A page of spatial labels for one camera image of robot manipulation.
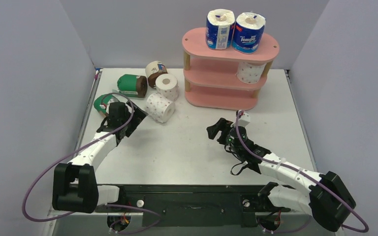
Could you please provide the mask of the floral white paper roll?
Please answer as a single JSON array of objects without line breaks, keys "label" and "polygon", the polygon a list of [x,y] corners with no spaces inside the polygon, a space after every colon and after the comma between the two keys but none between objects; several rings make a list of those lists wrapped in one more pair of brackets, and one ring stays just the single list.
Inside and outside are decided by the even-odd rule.
[{"label": "floral white paper roll", "polygon": [[152,93],[145,102],[144,110],[154,120],[165,123],[175,112],[175,103],[159,93]]}]

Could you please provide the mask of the pink three-tier shelf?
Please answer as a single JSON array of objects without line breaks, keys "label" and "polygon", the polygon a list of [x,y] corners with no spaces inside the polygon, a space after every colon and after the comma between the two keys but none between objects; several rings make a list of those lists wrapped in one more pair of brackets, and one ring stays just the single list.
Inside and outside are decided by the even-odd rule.
[{"label": "pink three-tier shelf", "polygon": [[[186,100],[198,107],[254,108],[273,60],[280,51],[278,42],[264,33],[257,52],[253,54],[243,54],[233,48],[213,50],[207,47],[205,32],[205,28],[194,28],[182,38]],[[241,62],[260,67],[255,82],[244,83],[238,79]]]}]

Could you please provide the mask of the blue paper roll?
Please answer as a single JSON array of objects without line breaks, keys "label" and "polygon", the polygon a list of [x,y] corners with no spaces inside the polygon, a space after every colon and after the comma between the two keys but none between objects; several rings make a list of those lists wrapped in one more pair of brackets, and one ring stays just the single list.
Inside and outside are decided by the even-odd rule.
[{"label": "blue paper roll", "polygon": [[206,44],[212,50],[225,50],[231,46],[235,15],[228,9],[215,9],[207,14]]}]

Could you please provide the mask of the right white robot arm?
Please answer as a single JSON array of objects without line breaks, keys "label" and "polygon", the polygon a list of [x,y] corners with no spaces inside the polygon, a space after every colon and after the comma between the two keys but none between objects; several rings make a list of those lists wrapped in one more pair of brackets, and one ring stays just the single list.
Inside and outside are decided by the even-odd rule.
[{"label": "right white robot arm", "polygon": [[270,182],[259,192],[262,209],[281,207],[301,211],[326,230],[336,232],[355,208],[354,198],[336,173],[322,174],[287,162],[251,141],[240,122],[220,118],[206,130],[209,139],[217,139],[239,160],[242,170],[250,169],[284,183]]}]

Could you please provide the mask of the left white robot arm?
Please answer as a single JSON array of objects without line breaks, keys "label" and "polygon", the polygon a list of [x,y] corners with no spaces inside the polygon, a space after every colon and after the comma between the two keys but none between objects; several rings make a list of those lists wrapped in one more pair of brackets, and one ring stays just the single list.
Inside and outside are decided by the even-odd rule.
[{"label": "left white robot arm", "polygon": [[99,185],[95,171],[121,140],[130,137],[147,116],[133,102],[113,102],[91,141],[67,163],[54,169],[52,207],[55,210],[92,213],[97,206],[108,204],[122,211],[127,197],[114,185]]}]

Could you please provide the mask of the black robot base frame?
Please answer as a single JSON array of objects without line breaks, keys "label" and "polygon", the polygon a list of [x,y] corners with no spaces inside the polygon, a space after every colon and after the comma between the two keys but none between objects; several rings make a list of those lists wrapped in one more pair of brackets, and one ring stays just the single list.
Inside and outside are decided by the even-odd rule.
[{"label": "black robot base frame", "polygon": [[239,225],[255,228],[258,221],[274,220],[288,208],[275,207],[259,195],[263,185],[121,185],[118,199],[97,206],[110,222],[120,215],[142,217],[142,225],[159,227],[216,227]]}]

